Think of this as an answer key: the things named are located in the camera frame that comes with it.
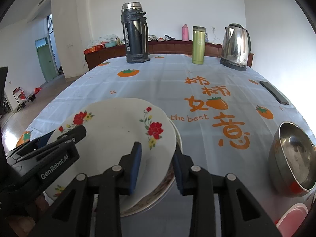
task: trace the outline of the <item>blue gripper pad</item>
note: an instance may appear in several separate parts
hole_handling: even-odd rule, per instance
[[[43,146],[47,145],[47,142],[49,140],[49,138],[52,136],[53,132],[50,132],[44,136],[42,136],[40,139],[39,139],[39,143],[37,145],[38,148],[42,148]]]
[[[180,161],[179,161],[179,159],[181,159],[181,156],[182,156],[182,153],[180,151],[179,145],[177,144],[176,150],[172,157],[172,166],[173,166],[174,175],[176,177],[177,188],[180,191],[180,194],[183,194],[183,188],[184,188],[183,187],[183,173],[182,173]]]
[[[131,154],[134,155],[134,160],[132,162],[132,167],[130,170],[130,187],[129,187],[130,194],[132,194],[133,191],[135,190],[140,161],[142,158],[142,145],[139,142],[134,143]]]

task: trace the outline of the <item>thermos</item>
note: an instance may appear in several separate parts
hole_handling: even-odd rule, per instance
[[[182,27],[182,41],[189,41],[189,28],[187,25]]]
[[[139,2],[124,3],[121,22],[125,39],[126,61],[142,63],[148,58],[148,27],[146,14]]]
[[[205,51],[205,27],[193,27],[192,63],[203,64]]]

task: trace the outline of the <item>light blue tablecloth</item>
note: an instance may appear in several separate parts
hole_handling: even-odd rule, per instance
[[[281,122],[296,123],[314,143],[316,140],[292,104],[279,104],[258,84],[265,80],[261,75],[249,67],[246,71],[227,68],[219,63],[219,58],[205,57],[203,65],[192,64],[186,55],[150,58],[142,64],[128,64],[125,57],[109,59],[109,64],[83,75],[28,127],[32,139],[57,129],[68,116],[90,103],[113,97],[140,98],[162,108],[174,120],[184,154],[212,174],[236,174],[272,220],[279,219],[297,202],[310,206],[312,198],[306,201],[309,195],[285,198],[276,193],[270,182],[268,154]],[[127,69],[137,69],[139,73],[130,77],[117,75]],[[149,211],[123,218],[123,236],[188,236],[191,208],[192,198],[180,196],[174,185]],[[216,209],[219,221],[218,204]]]

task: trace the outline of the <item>wooden cabinet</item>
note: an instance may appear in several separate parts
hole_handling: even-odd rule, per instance
[[[103,49],[98,51],[99,56],[100,56],[100,61],[101,63],[110,59],[110,58],[115,58],[115,54],[114,54],[114,49]]]
[[[85,55],[89,70],[93,69],[101,63],[99,53],[91,52]]]
[[[148,42],[148,52],[150,54],[192,54],[192,41],[151,41]],[[100,63],[116,57],[125,56],[125,45],[119,45],[111,48],[104,48],[99,51],[86,54],[86,62],[88,63],[89,70],[93,69]],[[208,57],[221,57],[222,45],[221,44],[205,44],[205,56]],[[253,60],[253,53],[249,54],[248,66],[251,67]]]

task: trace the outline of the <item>green bowl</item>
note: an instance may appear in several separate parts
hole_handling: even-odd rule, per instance
[[[110,47],[115,47],[116,46],[116,41],[113,42],[107,42],[104,44],[105,48],[110,48]]]

